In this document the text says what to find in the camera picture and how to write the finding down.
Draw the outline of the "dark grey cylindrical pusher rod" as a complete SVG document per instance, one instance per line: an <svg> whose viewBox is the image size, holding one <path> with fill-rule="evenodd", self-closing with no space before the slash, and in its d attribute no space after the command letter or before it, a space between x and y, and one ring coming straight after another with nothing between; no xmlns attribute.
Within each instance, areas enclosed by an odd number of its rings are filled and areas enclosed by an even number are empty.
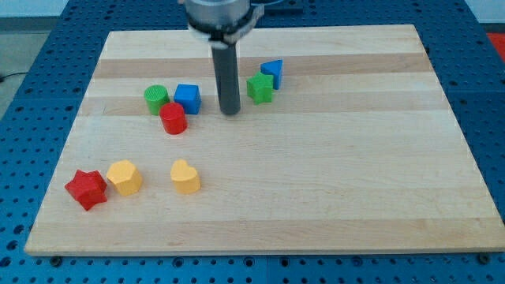
<svg viewBox="0 0 505 284"><path fill-rule="evenodd" d="M235 115L241 109L236 45L211 51L219 108L225 115Z"/></svg>

